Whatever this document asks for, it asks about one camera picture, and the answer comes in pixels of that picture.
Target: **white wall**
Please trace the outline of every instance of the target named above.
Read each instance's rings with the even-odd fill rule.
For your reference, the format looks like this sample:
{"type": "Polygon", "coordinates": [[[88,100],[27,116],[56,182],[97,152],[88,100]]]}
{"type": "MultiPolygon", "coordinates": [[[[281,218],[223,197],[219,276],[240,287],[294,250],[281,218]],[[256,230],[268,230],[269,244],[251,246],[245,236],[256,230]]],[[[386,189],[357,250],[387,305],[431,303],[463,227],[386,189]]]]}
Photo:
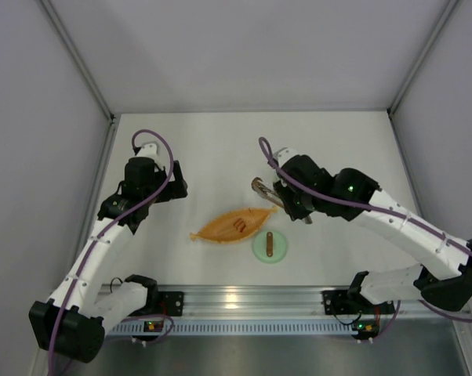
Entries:
{"type": "Polygon", "coordinates": [[[117,112],[385,110],[446,0],[53,0],[117,112]]]}
{"type": "Polygon", "coordinates": [[[0,0],[0,376],[27,374],[27,314],[64,274],[107,122],[34,1],[0,0]]]}
{"type": "Polygon", "coordinates": [[[395,125],[425,215],[472,238],[472,0],[446,27],[395,125]]]}

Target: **white table surface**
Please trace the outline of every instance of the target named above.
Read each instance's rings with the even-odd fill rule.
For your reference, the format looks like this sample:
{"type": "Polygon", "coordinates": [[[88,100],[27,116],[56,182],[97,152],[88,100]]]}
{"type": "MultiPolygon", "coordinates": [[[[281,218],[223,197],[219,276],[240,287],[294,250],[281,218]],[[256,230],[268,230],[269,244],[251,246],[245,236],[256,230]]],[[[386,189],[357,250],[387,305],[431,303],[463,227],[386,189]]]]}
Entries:
{"type": "MultiPolygon", "coordinates": [[[[345,167],[360,169],[415,211],[384,112],[122,115],[99,203],[123,179],[125,164],[133,156],[130,139],[142,128],[155,130],[169,142],[189,195],[151,207],[108,279],[135,273],[160,284],[329,286],[350,284],[362,270],[414,263],[374,233],[320,213],[312,215],[314,223],[309,226],[291,222],[282,210],[271,217],[264,229],[282,232],[289,242],[286,257],[273,265],[254,257],[252,238],[229,245],[189,239],[189,232],[224,212],[271,206],[250,188],[254,177],[270,183],[274,174],[260,152],[259,136],[266,136],[274,150],[289,146],[309,155],[331,174],[345,167]]],[[[142,135],[137,141],[152,139],[142,135]]]]}

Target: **orange plastic boat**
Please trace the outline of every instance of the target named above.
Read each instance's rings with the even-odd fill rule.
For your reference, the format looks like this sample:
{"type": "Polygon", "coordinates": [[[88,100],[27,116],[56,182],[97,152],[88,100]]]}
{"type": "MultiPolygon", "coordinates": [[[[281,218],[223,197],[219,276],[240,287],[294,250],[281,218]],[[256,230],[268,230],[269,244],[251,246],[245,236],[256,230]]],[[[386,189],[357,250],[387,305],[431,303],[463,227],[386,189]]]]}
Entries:
{"type": "Polygon", "coordinates": [[[271,209],[245,208],[222,214],[198,233],[191,233],[191,240],[203,239],[213,243],[235,243],[251,237],[269,219],[278,207],[271,209]]]}

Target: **purple cable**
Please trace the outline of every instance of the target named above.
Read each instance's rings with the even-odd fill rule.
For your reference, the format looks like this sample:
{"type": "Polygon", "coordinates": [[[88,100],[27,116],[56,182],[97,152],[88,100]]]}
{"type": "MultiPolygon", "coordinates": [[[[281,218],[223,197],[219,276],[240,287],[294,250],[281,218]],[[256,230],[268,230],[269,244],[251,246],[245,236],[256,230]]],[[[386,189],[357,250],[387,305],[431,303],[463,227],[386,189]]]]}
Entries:
{"type": "MultiPolygon", "coordinates": [[[[316,192],[315,190],[312,190],[311,188],[308,188],[308,187],[304,186],[303,184],[299,183],[293,177],[291,177],[286,172],[284,172],[281,168],[279,168],[276,161],[273,159],[273,150],[270,147],[269,141],[267,141],[267,139],[265,137],[259,137],[259,146],[260,146],[260,149],[262,150],[264,156],[267,159],[267,163],[280,176],[285,178],[285,180],[288,183],[292,184],[296,188],[299,188],[303,192],[310,194],[311,196],[319,198],[320,200],[332,202],[333,204],[351,206],[352,208],[360,208],[360,209],[363,209],[363,210],[369,210],[369,211],[374,211],[374,212],[379,212],[379,213],[392,215],[393,217],[397,217],[397,218],[400,218],[400,219],[406,219],[405,214],[398,213],[398,212],[395,212],[395,211],[391,211],[391,210],[386,209],[386,208],[380,208],[378,206],[372,206],[372,205],[369,205],[369,204],[362,204],[361,202],[341,200],[339,198],[330,197],[330,196],[327,196],[326,194],[316,192]]],[[[428,233],[434,235],[435,237],[437,237],[440,240],[445,240],[445,238],[446,238],[444,233],[438,232],[437,230],[433,229],[432,227],[429,227],[426,223],[422,223],[422,222],[420,222],[419,220],[417,220],[415,218],[410,218],[408,221],[410,223],[413,223],[414,225],[418,226],[419,228],[427,231],[428,233]]],[[[452,245],[453,247],[459,249],[461,252],[465,253],[466,255],[468,255],[472,258],[472,251],[468,247],[464,247],[463,245],[457,243],[455,240],[452,240],[452,239],[447,239],[447,244],[452,245]]],[[[434,313],[436,313],[439,316],[445,317],[445,318],[450,319],[450,320],[461,321],[461,322],[464,322],[464,323],[472,323],[472,319],[467,319],[467,318],[462,318],[462,317],[449,315],[448,313],[442,312],[441,310],[433,307],[432,305],[430,305],[427,302],[421,301],[421,303],[423,303],[427,308],[429,308],[431,311],[433,311],[434,313]]]]}
{"type": "Polygon", "coordinates": [[[382,331],[373,339],[373,341],[379,341],[380,338],[387,333],[387,330],[390,328],[391,325],[393,325],[394,321],[396,320],[396,316],[400,313],[400,307],[401,307],[401,301],[398,300],[396,303],[396,308],[394,309],[393,316],[391,317],[391,320],[387,325],[382,329],[382,331]]]}
{"type": "MultiPolygon", "coordinates": [[[[112,222],[110,222],[107,226],[103,228],[102,231],[99,232],[99,234],[96,236],[97,239],[100,239],[113,225],[121,221],[123,218],[125,218],[127,215],[130,215],[133,213],[135,210],[138,210],[142,208],[145,204],[151,202],[154,200],[166,187],[166,184],[168,184],[170,178],[172,177],[173,174],[173,153],[172,149],[170,148],[169,144],[166,142],[165,139],[163,139],[158,133],[151,131],[149,129],[141,129],[138,132],[136,132],[133,137],[132,137],[132,146],[135,146],[135,139],[139,134],[142,133],[149,133],[156,138],[158,138],[162,144],[165,146],[166,150],[168,151],[168,156],[169,156],[169,171],[168,174],[166,175],[166,179],[163,182],[163,184],[160,185],[160,187],[148,198],[145,200],[141,201],[139,204],[135,205],[133,208],[130,208],[129,210],[125,211],[122,213],[120,216],[118,216],[116,219],[114,219],[112,222]]],[[[92,254],[93,249],[95,248],[96,245],[96,240],[94,240],[88,248],[88,251],[85,253],[85,256],[81,260],[81,264],[79,264],[78,270],[76,271],[76,276],[79,277],[81,275],[82,270],[84,269],[86,263],[88,262],[89,256],[92,254]]],[[[72,296],[72,292],[74,291],[76,285],[76,279],[73,279],[71,282],[71,285],[69,286],[67,293],[65,294],[65,298],[62,301],[62,305],[60,306],[60,309],[58,311],[58,314],[56,315],[55,319],[55,324],[53,325],[53,330],[51,333],[51,338],[49,340],[49,348],[48,348],[48,376],[55,375],[55,339],[56,335],[58,334],[58,329],[60,327],[60,322],[62,321],[62,315],[64,314],[65,308],[67,307],[67,303],[69,302],[69,299],[72,296]]]]}

